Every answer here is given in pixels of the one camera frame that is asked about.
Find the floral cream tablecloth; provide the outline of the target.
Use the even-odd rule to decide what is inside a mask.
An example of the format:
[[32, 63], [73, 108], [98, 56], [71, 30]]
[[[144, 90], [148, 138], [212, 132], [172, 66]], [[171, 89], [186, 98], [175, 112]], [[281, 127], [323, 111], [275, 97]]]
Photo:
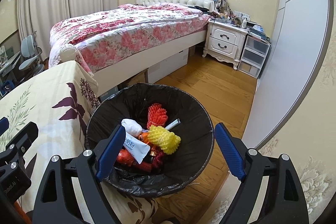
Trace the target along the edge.
[[[34, 122], [39, 129], [22, 168], [31, 186], [14, 203], [1, 189], [1, 223], [33, 223], [38, 189], [52, 156], [69, 159], [87, 149], [87, 125], [99, 105], [96, 89], [96, 81], [76, 62], [68, 61], [31, 78], [1, 99], [1, 118], [9, 120], [9, 129], [1, 136], [1, 152], [28, 123]], [[102, 190], [120, 223], [151, 223], [157, 210], [154, 200], [122, 194], [105, 179]], [[94, 223], [78, 179], [72, 182], [85, 223]]]

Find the clear plastic drawer unit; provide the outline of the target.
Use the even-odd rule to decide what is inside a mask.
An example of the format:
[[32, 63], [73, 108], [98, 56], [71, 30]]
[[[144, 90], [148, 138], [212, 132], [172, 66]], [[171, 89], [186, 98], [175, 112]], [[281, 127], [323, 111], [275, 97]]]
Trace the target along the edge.
[[254, 35], [247, 35], [238, 70], [258, 79], [270, 50], [270, 43]]

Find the pink floral quilt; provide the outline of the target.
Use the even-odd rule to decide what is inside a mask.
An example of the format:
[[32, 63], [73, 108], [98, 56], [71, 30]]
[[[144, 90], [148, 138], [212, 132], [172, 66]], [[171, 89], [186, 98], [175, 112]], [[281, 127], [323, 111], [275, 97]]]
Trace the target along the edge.
[[125, 4], [56, 23], [50, 31], [49, 67], [61, 63], [60, 48], [72, 44], [90, 75], [136, 53], [205, 29], [210, 16], [173, 3]]

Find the white round bed post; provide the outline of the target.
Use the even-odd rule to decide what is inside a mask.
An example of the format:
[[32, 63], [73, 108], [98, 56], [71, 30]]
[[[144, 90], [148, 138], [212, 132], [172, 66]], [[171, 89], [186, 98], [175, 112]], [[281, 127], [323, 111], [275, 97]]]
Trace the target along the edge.
[[66, 44], [60, 48], [59, 57], [62, 63], [67, 61], [75, 61], [77, 49], [72, 44]]

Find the white box under bed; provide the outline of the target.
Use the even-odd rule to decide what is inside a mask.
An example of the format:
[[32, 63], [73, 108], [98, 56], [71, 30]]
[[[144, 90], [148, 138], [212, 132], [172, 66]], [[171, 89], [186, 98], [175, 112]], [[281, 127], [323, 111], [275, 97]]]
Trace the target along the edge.
[[148, 83], [156, 83], [188, 62], [189, 50], [185, 49], [151, 66], [147, 70]]

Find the orange plastic wrapper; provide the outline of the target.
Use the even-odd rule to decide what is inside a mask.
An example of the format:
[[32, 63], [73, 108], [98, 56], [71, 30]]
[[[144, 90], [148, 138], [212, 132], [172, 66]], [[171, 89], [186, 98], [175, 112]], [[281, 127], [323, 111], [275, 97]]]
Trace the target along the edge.
[[139, 136], [138, 139], [146, 144], [150, 143], [148, 139], [148, 132], [142, 132]]

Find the white sliding wardrobe door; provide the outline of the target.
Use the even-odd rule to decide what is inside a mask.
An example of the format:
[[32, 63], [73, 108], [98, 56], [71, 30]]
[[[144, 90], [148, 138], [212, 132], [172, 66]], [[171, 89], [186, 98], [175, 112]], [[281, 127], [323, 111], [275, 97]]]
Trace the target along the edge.
[[271, 50], [258, 81], [243, 142], [261, 148], [312, 86], [329, 45], [333, 0], [279, 0]]

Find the black lined trash bin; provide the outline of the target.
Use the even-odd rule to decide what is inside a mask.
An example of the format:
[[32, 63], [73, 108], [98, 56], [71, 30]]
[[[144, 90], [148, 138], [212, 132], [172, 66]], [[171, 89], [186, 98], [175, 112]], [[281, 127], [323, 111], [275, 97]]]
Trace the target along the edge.
[[205, 108], [172, 86], [135, 84], [106, 99], [88, 122], [85, 147], [94, 149], [119, 125], [126, 141], [106, 180], [136, 197], [183, 190], [213, 152], [214, 127]]

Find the white two-drawer nightstand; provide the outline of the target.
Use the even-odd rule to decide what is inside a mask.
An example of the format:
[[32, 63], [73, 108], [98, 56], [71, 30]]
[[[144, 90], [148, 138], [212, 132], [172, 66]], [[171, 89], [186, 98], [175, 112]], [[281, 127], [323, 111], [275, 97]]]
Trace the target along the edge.
[[202, 57], [210, 55], [219, 62], [233, 64], [234, 70], [237, 70], [247, 35], [248, 31], [244, 28], [210, 19]]

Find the white paper ball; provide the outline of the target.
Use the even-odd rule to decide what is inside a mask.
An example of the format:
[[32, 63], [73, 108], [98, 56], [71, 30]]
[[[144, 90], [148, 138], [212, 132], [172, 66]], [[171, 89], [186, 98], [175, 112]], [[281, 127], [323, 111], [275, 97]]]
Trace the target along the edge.
[[132, 119], [123, 119], [121, 125], [125, 128], [126, 133], [133, 137], [138, 137], [142, 134], [142, 127]]

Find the grey study desk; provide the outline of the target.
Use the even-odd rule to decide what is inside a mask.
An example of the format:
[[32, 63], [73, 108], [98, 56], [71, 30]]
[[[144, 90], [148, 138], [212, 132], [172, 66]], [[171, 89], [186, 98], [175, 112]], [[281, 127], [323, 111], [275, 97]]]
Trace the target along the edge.
[[18, 83], [18, 80], [14, 73], [14, 69], [20, 59], [21, 53], [18, 52], [10, 59], [8, 59], [3, 65], [1, 65], [1, 84], [3, 84], [7, 80], [10, 80], [14, 85]]

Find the silver white foil pouch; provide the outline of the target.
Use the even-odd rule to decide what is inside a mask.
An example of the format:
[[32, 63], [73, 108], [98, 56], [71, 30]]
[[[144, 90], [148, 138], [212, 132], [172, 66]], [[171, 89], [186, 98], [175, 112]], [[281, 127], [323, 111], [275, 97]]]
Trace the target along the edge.
[[138, 164], [141, 164], [143, 159], [150, 151], [150, 145], [138, 140], [132, 135], [126, 133], [123, 146], [134, 157]]

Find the white bed with headboard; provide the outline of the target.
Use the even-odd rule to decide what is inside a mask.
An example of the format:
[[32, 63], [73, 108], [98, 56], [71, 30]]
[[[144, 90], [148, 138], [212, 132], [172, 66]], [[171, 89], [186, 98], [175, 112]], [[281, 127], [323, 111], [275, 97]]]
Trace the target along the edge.
[[104, 94], [206, 38], [214, 0], [137, 0], [64, 19], [50, 31], [49, 66], [76, 61]]

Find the grey office chair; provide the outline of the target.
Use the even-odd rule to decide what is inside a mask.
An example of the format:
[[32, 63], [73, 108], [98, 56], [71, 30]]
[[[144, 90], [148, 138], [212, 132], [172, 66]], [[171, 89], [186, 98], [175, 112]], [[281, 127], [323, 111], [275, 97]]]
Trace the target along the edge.
[[24, 73], [24, 78], [29, 79], [44, 71], [45, 66], [41, 60], [42, 49], [37, 46], [35, 33], [25, 37], [21, 42], [21, 56], [24, 61], [19, 66], [19, 71]]

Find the red plastic bag ball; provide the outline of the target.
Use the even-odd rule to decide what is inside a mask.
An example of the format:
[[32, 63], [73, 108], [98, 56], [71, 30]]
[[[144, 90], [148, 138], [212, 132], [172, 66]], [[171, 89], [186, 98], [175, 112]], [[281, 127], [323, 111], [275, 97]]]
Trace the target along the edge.
[[144, 172], [151, 172], [151, 164], [147, 162], [142, 162], [139, 164], [135, 158], [130, 154], [130, 152], [126, 149], [121, 149], [118, 153], [116, 162], [119, 164], [128, 166], [128, 167], [135, 167], [139, 170], [142, 170]]

